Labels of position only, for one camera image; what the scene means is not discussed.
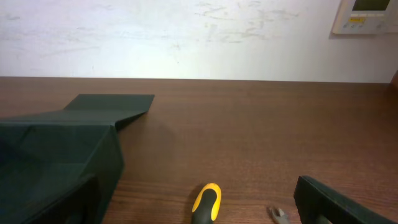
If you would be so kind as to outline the black box with flip lid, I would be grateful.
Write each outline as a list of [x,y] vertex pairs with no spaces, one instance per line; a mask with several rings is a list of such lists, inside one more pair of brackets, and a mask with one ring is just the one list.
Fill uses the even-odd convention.
[[1,222],[25,223],[79,178],[99,180],[101,223],[124,169],[118,133],[149,111],[153,95],[80,94],[64,109],[1,120]]

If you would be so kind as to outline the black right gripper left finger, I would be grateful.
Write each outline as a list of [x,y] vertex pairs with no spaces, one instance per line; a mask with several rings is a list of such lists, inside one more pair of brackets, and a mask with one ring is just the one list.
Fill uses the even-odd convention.
[[90,174],[46,198],[25,223],[94,223],[101,200],[97,176]]

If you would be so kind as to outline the red handled cutting pliers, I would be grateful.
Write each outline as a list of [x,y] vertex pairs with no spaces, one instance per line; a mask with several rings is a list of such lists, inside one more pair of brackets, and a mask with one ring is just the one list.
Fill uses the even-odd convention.
[[281,208],[271,207],[268,211],[275,224],[290,224],[289,216]]

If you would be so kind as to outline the yellow black handled screwdriver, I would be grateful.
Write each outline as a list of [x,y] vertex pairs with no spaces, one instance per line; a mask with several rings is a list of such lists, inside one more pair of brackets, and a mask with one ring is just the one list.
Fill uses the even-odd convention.
[[221,205],[221,188],[216,183],[206,184],[192,207],[191,224],[213,224]]

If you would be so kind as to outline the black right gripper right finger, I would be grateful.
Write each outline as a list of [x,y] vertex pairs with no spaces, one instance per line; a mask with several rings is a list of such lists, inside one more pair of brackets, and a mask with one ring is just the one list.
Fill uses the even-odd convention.
[[394,224],[307,175],[298,178],[294,200],[303,224]]

